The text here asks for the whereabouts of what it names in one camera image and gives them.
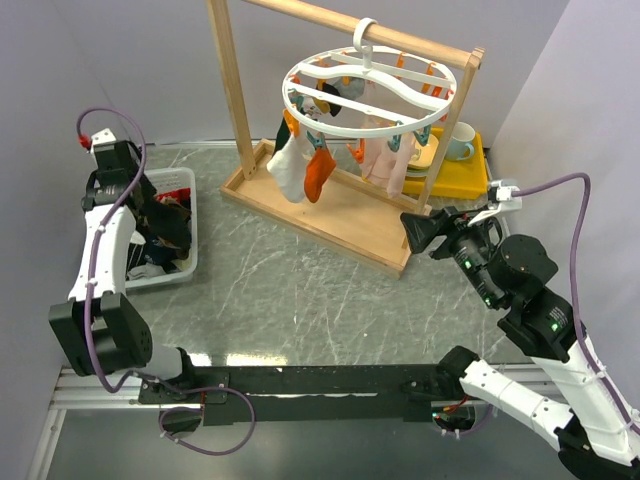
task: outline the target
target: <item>marble tabletop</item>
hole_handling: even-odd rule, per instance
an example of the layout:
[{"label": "marble tabletop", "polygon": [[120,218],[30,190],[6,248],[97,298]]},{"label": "marble tabletop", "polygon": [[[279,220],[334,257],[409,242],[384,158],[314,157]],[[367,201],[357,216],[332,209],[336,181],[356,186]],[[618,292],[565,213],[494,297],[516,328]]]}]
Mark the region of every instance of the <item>marble tabletop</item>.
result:
[{"label": "marble tabletop", "polygon": [[394,280],[224,201],[238,164],[235,148],[150,150],[148,168],[195,172],[199,246],[190,282],[128,292],[154,341],[199,365],[435,363],[455,345],[527,361],[453,261],[413,256]]}]

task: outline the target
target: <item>white sock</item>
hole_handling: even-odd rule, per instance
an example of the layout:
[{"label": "white sock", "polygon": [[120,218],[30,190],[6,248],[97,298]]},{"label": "white sock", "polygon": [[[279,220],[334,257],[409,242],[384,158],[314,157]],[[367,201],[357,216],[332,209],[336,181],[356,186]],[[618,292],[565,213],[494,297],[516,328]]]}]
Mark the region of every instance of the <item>white sock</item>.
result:
[{"label": "white sock", "polygon": [[291,203],[300,203],[306,198],[304,177],[307,174],[307,160],[302,155],[293,135],[289,136],[285,146],[269,160],[267,170],[275,178],[282,194]]}]

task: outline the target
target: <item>white plastic bin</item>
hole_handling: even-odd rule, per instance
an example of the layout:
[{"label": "white plastic bin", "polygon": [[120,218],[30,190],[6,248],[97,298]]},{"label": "white plastic bin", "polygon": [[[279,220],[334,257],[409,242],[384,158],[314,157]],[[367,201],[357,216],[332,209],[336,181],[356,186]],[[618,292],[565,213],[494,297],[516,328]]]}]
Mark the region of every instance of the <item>white plastic bin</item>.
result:
[{"label": "white plastic bin", "polygon": [[198,202],[196,201],[196,176],[190,168],[160,168],[146,170],[149,181],[158,190],[158,193],[167,193],[181,188],[191,189],[191,249],[185,263],[188,267],[175,273],[160,275],[153,278],[141,278],[128,280],[126,289],[150,287],[153,285],[167,285],[170,283],[187,282],[193,278],[193,272],[198,265]]}]

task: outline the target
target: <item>wooden rack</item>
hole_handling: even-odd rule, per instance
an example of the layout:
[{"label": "wooden rack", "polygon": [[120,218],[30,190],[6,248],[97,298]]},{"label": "wooden rack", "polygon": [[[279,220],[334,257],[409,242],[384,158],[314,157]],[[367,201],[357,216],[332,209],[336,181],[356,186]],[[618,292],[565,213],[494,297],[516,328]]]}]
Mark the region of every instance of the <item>wooden rack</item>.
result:
[{"label": "wooden rack", "polygon": [[[353,34],[360,20],[297,0],[244,1],[348,34]],[[464,71],[424,189],[417,200],[407,196],[388,198],[384,189],[365,183],[356,175],[335,169],[325,183],[318,203],[305,201],[294,204],[284,198],[266,170],[266,164],[273,154],[273,142],[261,140],[255,148],[251,144],[227,0],[207,0],[207,5],[241,163],[222,185],[221,193],[229,200],[266,215],[299,234],[399,278],[410,255],[400,213],[430,211],[427,205],[429,193],[473,77],[480,68],[484,50],[476,48],[472,52],[465,52],[382,25],[369,26],[364,34],[366,40]]]}]

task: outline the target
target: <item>mug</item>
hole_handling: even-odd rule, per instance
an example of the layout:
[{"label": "mug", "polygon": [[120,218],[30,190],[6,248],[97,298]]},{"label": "mug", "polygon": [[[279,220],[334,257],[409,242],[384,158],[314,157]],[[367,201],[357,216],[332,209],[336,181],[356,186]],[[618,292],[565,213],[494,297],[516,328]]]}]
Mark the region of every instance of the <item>mug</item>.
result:
[{"label": "mug", "polygon": [[462,122],[456,123],[444,158],[453,161],[469,160],[475,153],[475,148],[471,144],[474,138],[476,138],[476,131],[471,125]]}]

